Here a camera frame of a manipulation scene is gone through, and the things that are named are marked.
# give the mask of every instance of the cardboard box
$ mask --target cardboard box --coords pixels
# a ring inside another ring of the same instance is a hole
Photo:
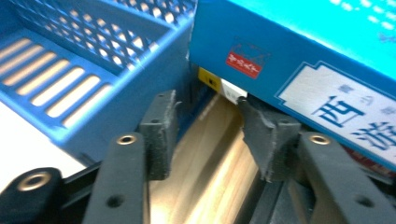
[[[396,1],[199,1],[190,59],[396,171]]]

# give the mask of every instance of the blue box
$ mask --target blue box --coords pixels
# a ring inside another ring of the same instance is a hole
[[[195,3],[2,1],[0,100],[86,165],[162,91],[186,129],[205,96],[186,57]]]
[[[191,61],[396,170],[396,1],[199,1]]]

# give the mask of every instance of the blue plastic crate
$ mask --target blue plastic crate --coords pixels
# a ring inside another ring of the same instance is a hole
[[[176,89],[180,125],[198,98],[187,60],[195,1],[9,0],[0,6],[0,100],[89,164]]]

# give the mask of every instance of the blue plastic basket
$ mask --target blue plastic basket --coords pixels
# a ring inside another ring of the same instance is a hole
[[[90,164],[176,89],[181,125],[202,96],[187,60],[195,1],[9,0],[0,6],[0,100]]]

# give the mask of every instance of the red label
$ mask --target red label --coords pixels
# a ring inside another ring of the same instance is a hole
[[[238,70],[239,72],[253,78],[256,78],[262,70],[262,67],[258,64],[249,61],[248,59],[234,52],[230,52],[228,54],[227,64]]]

